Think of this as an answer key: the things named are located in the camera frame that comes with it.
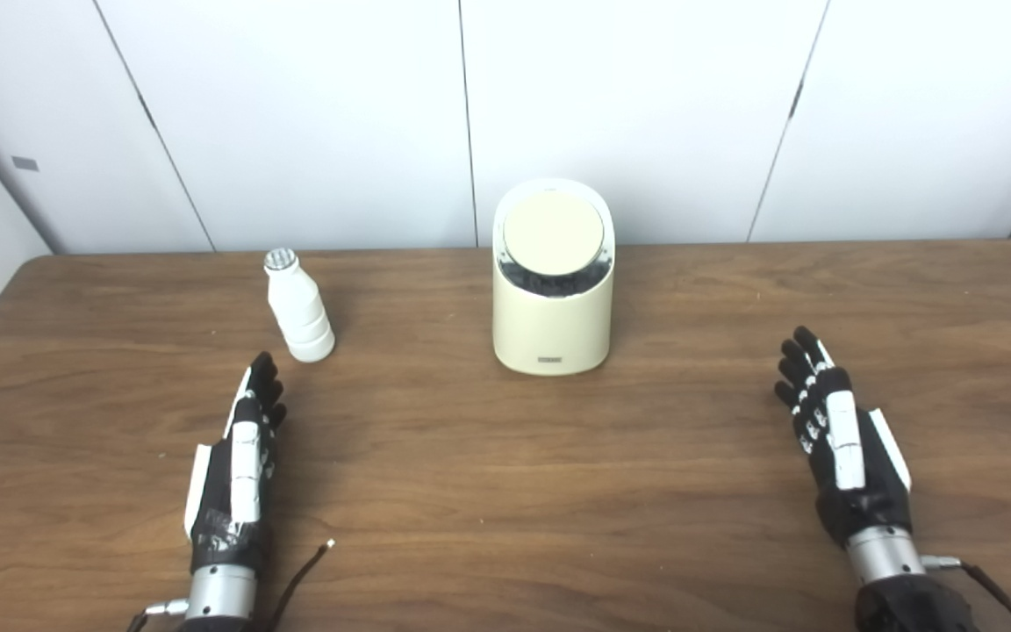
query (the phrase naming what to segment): wooden tabletop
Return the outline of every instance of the wooden tabletop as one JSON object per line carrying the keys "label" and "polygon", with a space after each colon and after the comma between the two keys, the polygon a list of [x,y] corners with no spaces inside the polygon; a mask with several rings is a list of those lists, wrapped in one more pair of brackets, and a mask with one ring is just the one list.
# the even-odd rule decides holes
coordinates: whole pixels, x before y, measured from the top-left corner
{"label": "wooden tabletop", "polygon": [[289,416],[258,609],[338,542],[283,632],[849,631],[771,393],[798,324],[886,412],[920,551],[1011,594],[1011,241],[620,248],[611,356],[567,377],[494,359],[488,251],[303,253],[338,336],[309,365],[261,257],[44,257],[5,289],[0,631],[121,631],[188,594],[194,444],[261,349]]}

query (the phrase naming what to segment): round lid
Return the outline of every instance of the round lid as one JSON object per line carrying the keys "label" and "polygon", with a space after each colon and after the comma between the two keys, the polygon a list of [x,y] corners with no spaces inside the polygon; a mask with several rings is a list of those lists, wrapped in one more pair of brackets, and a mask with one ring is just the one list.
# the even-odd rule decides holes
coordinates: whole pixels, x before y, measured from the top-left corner
{"label": "round lid", "polygon": [[505,215],[505,250],[538,275],[570,275],[595,259],[603,219],[586,201],[562,191],[541,191]]}

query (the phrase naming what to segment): cable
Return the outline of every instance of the cable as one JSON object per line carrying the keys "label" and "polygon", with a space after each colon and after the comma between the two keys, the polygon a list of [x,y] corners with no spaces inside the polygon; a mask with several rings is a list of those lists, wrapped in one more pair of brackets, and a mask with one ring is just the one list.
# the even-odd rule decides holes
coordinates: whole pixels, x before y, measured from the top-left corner
{"label": "cable", "polygon": [[317,560],[323,559],[323,555],[326,555],[326,552],[330,551],[330,547],[334,547],[334,540],[327,540],[326,544],[317,548],[314,555],[306,560],[306,563],[302,564],[296,575],[292,576],[291,581],[288,582],[288,588],[283,590],[283,594],[280,596],[280,603],[276,605],[276,612],[268,620],[268,627],[264,628],[264,632],[276,632],[276,625],[280,624],[280,617],[283,616],[283,611],[288,609],[288,602],[291,601],[291,597],[298,588],[298,583],[309,572],[309,569],[312,569],[314,564],[317,564]]}
{"label": "cable", "polygon": [[967,575],[970,575],[971,579],[982,584],[982,588],[986,589],[986,592],[991,596],[994,596],[996,601],[1001,602],[1002,607],[1006,608],[1008,614],[1011,615],[1011,600],[1008,599],[1007,594],[1002,591],[1000,585],[990,579],[990,575],[987,575],[986,571],[982,570],[978,565],[966,562],[961,563],[961,570],[967,571]]}
{"label": "cable", "polygon": [[135,616],[135,619],[131,620],[127,632],[140,632],[140,629],[146,628],[146,625],[148,625],[148,613],[141,612],[140,615]]}

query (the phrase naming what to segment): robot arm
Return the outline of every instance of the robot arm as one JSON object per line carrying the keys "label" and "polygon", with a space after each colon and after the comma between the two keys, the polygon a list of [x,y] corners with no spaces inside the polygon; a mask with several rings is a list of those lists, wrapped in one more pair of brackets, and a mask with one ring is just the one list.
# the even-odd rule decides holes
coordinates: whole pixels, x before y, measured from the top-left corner
{"label": "robot arm", "polygon": [[855,404],[853,384],[806,328],[783,342],[774,392],[818,485],[822,527],[845,549],[861,588],[860,632],[976,632],[970,605],[927,575],[911,539],[911,475],[880,410]]}
{"label": "robot arm", "polygon": [[286,417],[276,373],[272,356],[261,353],[245,371],[221,440],[197,445],[185,504],[189,599],[148,607],[132,631],[161,615],[185,616],[182,632],[250,628],[256,581],[270,553],[264,510],[276,471],[276,430]]}

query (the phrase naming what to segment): silver bottle cap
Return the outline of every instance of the silver bottle cap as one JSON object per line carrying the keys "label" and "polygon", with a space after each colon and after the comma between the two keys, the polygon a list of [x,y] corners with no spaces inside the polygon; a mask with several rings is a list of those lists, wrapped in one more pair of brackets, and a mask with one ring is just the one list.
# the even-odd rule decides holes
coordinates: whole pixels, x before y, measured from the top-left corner
{"label": "silver bottle cap", "polygon": [[264,268],[277,271],[278,269],[291,268],[297,261],[292,249],[275,249],[264,256]]}

